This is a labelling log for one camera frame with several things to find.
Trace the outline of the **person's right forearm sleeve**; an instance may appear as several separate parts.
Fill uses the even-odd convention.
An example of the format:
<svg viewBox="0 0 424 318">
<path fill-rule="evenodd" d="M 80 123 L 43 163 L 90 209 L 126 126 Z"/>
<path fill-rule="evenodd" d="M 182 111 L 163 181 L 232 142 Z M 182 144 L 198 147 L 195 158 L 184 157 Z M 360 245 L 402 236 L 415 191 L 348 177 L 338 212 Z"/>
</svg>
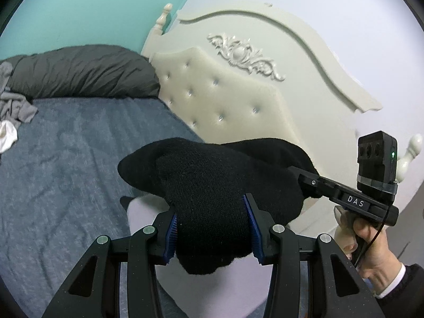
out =
<svg viewBox="0 0 424 318">
<path fill-rule="evenodd" d="M 423 268 L 403 266 L 377 303 L 385 317 L 423 317 Z"/>
</svg>

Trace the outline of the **person's right hand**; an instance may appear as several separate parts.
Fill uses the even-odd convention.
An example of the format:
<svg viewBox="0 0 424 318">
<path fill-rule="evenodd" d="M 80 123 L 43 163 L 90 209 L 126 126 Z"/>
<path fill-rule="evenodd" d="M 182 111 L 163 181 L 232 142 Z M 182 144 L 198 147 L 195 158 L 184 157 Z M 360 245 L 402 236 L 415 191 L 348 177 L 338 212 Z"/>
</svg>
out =
<svg viewBox="0 0 424 318">
<path fill-rule="evenodd" d="M 338 223 L 334 239 L 347 258 L 359 250 L 359 241 L 365 242 L 364 253 L 356 265 L 359 275 L 370 281 L 377 296 L 395 280 L 404 266 L 389 249 L 386 231 L 378 231 L 362 218 L 337 205 L 333 209 Z"/>
</svg>

